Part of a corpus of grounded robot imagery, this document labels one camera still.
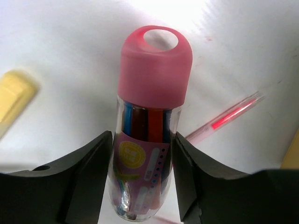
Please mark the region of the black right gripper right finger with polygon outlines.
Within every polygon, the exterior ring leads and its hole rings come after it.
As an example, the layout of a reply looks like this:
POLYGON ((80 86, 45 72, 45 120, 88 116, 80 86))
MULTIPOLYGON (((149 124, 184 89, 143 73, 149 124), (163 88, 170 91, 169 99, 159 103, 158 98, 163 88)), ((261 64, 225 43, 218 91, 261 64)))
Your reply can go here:
POLYGON ((181 134, 174 141, 174 176, 185 224, 296 224, 299 172, 266 169, 246 174, 195 148, 181 134))

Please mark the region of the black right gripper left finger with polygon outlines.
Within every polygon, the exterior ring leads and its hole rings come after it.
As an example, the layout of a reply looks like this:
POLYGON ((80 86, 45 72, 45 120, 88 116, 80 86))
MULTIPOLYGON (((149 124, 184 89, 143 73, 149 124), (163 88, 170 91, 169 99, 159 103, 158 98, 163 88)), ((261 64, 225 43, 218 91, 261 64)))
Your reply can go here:
POLYGON ((33 170, 0 176, 3 224, 96 224, 99 220, 112 133, 33 170))

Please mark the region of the thin pink highlighter pen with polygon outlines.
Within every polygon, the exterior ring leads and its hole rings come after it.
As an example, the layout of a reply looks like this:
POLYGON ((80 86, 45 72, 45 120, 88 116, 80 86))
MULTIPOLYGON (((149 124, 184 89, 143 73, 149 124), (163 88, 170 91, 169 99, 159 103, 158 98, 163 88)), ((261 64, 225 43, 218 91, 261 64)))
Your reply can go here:
POLYGON ((261 93, 256 92, 251 96, 246 97, 234 106, 230 107, 213 120, 207 122, 202 127, 187 135, 185 138, 193 145, 198 144, 203 139, 207 138, 231 121, 243 115, 263 99, 264 96, 261 93))

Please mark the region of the pink-capped marker tube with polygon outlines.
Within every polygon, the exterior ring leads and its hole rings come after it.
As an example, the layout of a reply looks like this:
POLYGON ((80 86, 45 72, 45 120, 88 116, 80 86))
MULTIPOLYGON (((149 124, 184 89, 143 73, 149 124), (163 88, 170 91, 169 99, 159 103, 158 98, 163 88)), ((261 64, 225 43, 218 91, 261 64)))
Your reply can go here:
POLYGON ((171 28, 138 28, 122 46, 108 177, 111 204, 127 221, 150 219, 168 194, 191 66, 189 42, 171 28))

